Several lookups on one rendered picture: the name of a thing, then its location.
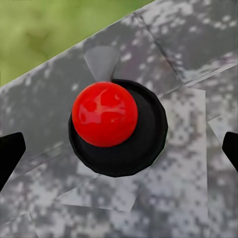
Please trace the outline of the pesticide atomizer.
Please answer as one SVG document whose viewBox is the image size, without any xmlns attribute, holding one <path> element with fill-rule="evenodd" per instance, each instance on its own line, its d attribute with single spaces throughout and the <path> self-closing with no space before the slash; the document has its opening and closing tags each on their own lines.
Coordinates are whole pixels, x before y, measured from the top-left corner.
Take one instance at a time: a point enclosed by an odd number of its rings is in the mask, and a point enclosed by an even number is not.
<svg viewBox="0 0 238 238">
<path fill-rule="evenodd" d="M 169 127 L 153 91 L 132 80 L 112 79 L 118 59 L 110 46 L 87 52 L 85 61 L 97 83 L 79 94 L 68 122 L 80 161 L 110 177 L 133 176 L 156 162 Z"/>
</svg>

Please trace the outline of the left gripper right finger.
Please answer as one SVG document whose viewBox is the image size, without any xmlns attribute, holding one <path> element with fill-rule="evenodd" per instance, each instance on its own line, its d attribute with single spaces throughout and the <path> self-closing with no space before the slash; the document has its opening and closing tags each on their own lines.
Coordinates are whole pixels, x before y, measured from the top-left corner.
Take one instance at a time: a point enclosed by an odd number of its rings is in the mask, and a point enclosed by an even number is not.
<svg viewBox="0 0 238 238">
<path fill-rule="evenodd" d="M 238 134 L 227 132 L 222 149 L 238 172 Z"/>
</svg>

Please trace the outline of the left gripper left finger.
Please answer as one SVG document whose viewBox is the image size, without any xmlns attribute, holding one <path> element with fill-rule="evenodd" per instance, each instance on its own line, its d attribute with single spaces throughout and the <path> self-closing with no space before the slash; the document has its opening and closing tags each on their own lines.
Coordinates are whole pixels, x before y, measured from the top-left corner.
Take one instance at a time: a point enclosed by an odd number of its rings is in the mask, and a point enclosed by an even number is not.
<svg viewBox="0 0 238 238">
<path fill-rule="evenodd" d="M 0 191 L 26 151 L 21 132 L 0 137 Z"/>
</svg>

